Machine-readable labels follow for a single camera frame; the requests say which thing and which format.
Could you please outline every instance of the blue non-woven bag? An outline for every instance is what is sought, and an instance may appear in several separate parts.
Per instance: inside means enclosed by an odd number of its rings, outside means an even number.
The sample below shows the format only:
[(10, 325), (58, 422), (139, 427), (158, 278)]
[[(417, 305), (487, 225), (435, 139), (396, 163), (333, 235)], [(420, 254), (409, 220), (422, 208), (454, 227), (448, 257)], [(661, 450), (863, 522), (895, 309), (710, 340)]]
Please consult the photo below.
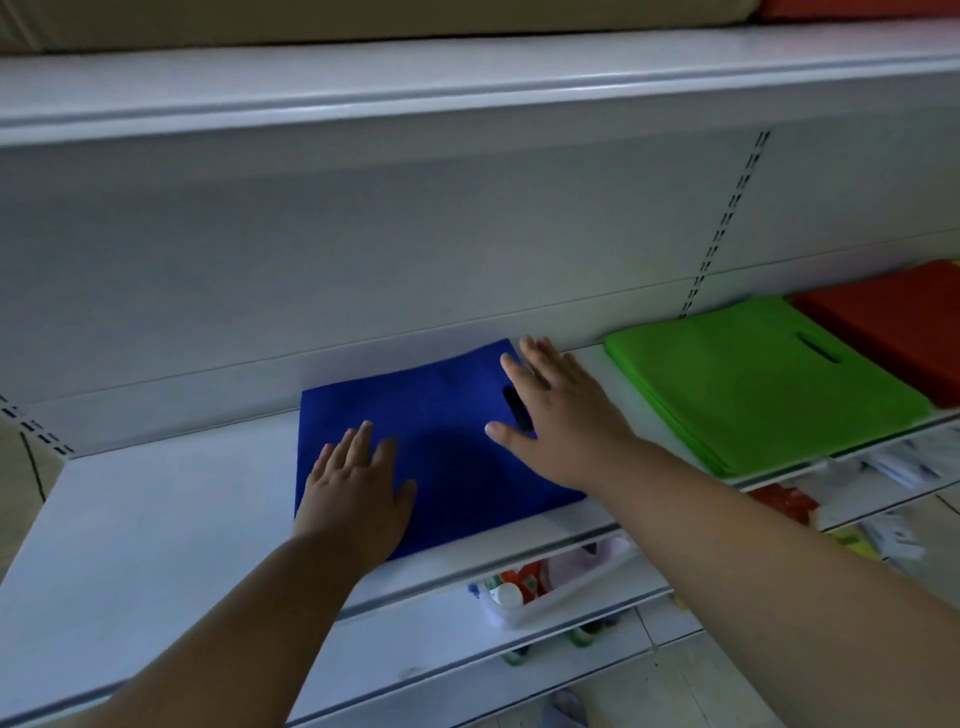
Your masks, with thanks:
[(417, 480), (417, 504), (391, 558), (536, 516), (583, 498), (544, 480), (490, 440), (484, 425), (516, 424), (504, 396), (508, 339), (416, 369), (330, 384), (300, 398), (297, 501), (326, 443), (373, 422), (374, 442), (396, 438), (395, 483)]

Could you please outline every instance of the green bag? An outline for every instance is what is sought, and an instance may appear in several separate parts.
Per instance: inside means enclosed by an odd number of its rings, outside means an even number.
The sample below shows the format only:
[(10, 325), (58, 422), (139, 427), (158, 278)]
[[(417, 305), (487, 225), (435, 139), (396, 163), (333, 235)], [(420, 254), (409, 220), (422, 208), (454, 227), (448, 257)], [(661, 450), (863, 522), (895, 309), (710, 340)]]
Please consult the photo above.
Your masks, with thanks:
[(604, 348), (721, 477), (855, 447), (930, 412), (922, 394), (772, 296), (628, 328)]

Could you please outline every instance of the metal shelf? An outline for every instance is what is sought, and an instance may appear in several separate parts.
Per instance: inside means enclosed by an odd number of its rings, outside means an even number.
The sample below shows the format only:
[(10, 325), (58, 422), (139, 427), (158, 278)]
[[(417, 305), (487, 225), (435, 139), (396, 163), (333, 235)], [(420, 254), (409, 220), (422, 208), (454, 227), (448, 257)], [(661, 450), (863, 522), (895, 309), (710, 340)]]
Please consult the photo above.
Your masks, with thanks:
[[(937, 83), (913, 102), (943, 104), (958, 39), (941, 20), (13, 58), (0, 146), (916, 76)], [(889, 91), (868, 97), (911, 103)], [(867, 97), (804, 103), (863, 111)], [(740, 118), (715, 110), (697, 125)]]

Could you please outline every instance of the left hand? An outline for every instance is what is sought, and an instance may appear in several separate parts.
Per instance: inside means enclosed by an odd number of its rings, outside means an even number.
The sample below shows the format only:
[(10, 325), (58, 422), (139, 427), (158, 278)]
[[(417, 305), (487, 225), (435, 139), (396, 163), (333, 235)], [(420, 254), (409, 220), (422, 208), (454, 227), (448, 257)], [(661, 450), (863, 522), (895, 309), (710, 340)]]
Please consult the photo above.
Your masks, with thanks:
[(292, 538), (323, 539), (341, 549), (364, 576), (376, 569), (403, 537), (417, 484), (408, 480), (394, 494), (396, 444), (382, 440), (370, 457), (373, 425), (349, 429), (334, 447), (324, 445), (307, 476)]

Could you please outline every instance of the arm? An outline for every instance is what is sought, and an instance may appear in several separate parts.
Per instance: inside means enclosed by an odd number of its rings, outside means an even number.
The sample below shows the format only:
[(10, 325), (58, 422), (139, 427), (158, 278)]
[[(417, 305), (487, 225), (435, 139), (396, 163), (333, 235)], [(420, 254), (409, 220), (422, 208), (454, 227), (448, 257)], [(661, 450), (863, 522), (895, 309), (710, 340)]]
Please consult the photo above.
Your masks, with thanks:
[(324, 447), (293, 535), (88, 723), (282, 726), (357, 581), (396, 548), (416, 486), (394, 496), (394, 444), (372, 426)]
[(960, 614), (666, 450), (638, 440), (570, 354), (503, 361), (537, 431), (488, 434), (596, 497), (784, 722), (949, 725), (960, 715)]

